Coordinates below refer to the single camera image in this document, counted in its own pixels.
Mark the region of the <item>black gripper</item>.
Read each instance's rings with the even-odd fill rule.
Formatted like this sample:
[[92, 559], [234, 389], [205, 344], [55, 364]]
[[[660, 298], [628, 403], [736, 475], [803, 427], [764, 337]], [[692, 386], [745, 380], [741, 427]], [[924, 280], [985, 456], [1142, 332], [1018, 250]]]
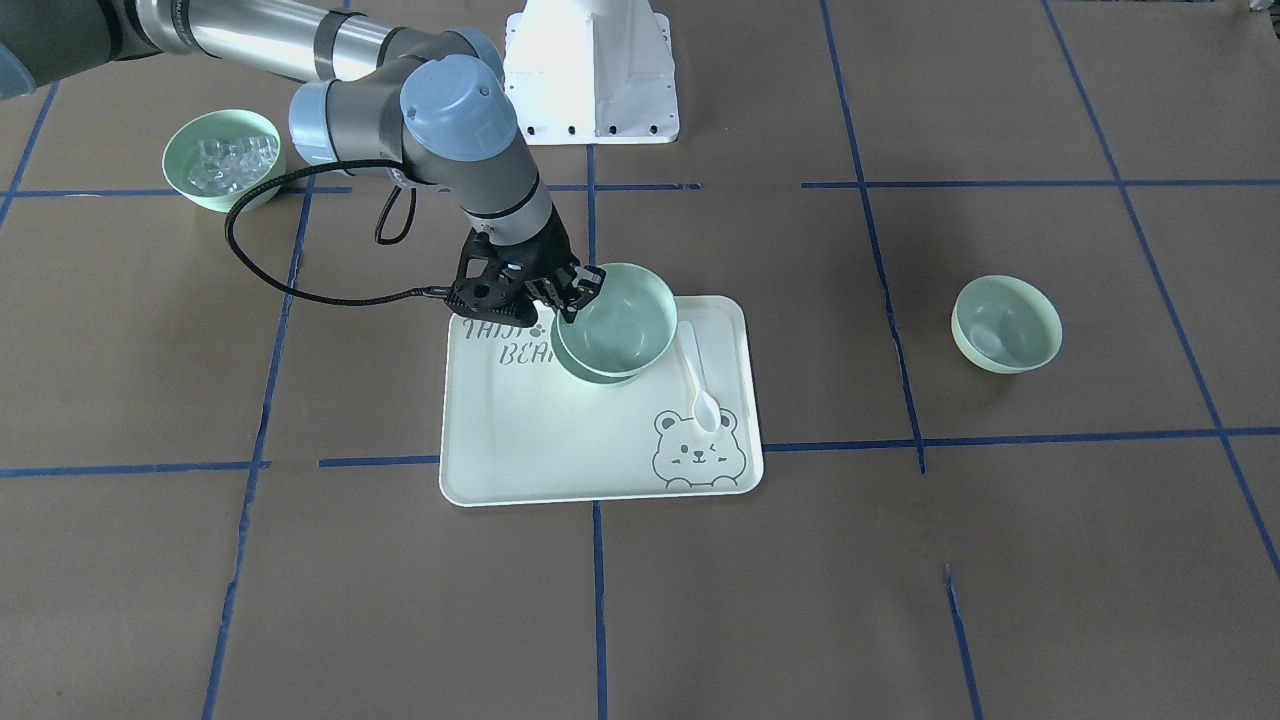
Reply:
[[530, 240], [497, 245], [471, 231], [445, 296], [453, 314], [515, 328], [538, 322], [536, 304], [575, 323], [600, 293], [605, 270], [579, 266], [563, 224], [549, 222]]

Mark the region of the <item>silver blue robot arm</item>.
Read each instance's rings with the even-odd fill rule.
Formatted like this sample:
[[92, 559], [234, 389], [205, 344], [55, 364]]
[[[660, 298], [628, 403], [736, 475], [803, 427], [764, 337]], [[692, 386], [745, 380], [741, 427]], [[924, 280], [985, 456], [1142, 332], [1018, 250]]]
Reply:
[[5, 1], [3, 96], [113, 61], [202, 55], [298, 83], [289, 133], [310, 174], [385, 172], [397, 191], [448, 188], [468, 218], [460, 268], [419, 296], [527, 328], [567, 323], [602, 291], [581, 263], [506, 94], [497, 46], [301, 1]]

